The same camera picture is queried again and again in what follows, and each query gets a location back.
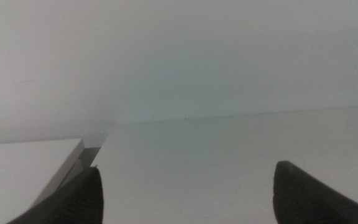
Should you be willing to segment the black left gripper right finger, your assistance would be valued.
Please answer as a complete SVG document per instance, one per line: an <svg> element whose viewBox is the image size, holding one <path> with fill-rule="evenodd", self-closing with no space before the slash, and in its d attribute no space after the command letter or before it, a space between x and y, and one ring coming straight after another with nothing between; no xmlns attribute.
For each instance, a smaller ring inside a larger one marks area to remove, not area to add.
<svg viewBox="0 0 358 224"><path fill-rule="evenodd" d="M282 224L358 224L357 202L289 161L275 167L273 210Z"/></svg>

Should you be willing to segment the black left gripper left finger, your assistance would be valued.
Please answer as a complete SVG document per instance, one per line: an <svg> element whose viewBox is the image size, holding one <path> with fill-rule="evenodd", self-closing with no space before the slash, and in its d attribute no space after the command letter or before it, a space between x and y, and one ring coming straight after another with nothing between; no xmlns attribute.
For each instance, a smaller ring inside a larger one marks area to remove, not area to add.
<svg viewBox="0 0 358 224"><path fill-rule="evenodd" d="M101 175L89 167L9 224L102 224Z"/></svg>

